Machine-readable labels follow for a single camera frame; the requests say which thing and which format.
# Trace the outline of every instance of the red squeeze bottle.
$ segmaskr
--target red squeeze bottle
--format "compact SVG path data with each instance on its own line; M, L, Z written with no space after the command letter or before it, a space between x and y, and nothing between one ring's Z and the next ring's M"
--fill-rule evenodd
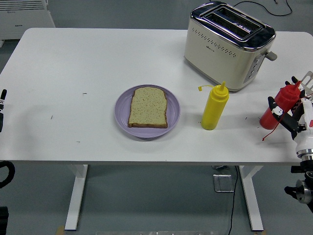
M299 86L301 81L294 85L287 85L280 89L274 98L276 104L284 111L288 112L300 98ZM270 108L266 109L265 113L260 119L260 125L268 130L273 130L278 121L273 117Z

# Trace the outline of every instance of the yellow squeeze bottle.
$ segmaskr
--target yellow squeeze bottle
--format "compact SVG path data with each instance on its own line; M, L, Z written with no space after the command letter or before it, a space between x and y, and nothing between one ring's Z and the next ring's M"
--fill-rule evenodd
M201 121L201 126L205 130L213 130L217 126L228 98L229 93L225 87L225 81L210 91Z

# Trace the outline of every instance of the table leg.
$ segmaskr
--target table leg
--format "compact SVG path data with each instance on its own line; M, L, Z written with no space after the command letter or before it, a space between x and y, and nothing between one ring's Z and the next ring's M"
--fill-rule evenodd
M252 182L252 177L261 168L262 168L261 165L239 166L241 180L243 183L243 188L244 188L245 197L246 197L246 204L247 204L248 213L250 217L251 229L253 231L263 231L263 224L261 220L259 206L256 200L256 195L255 195L254 186Z
M73 192L72 192L72 198L69 204L65 230L76 230L80 205L81 205L82 198L83 198L88 165L73 164L73 165L67 165L67 166L74 173L76 177L75 177L75 182L74 182L74 187L73 187Z

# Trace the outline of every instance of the cream toaster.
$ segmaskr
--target cream toaster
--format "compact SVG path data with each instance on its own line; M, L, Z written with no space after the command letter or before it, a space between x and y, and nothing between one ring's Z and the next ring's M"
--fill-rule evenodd
M269 25L238 9L212 1L190 14L185 58L217 84L238 91L256 76L275 39Z

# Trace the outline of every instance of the white table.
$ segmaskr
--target white table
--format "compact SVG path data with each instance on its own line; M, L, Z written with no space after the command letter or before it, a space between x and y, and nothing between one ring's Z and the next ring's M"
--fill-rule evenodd
M241 165L252 230L263 230L252 176L262 165L299 165L295 143L283 127L269 133L259 125L291 76L313 69L313 37L278 32L256 79L231 94L217 128L200 120L210 84L184 59L186 30L30 29L0 75L7 89L2 160L68 164L76 175L66 230L75 230L88 164L167 163ZM176 127L155 140L125 133L114 105L128 88L155 84L179 100Z

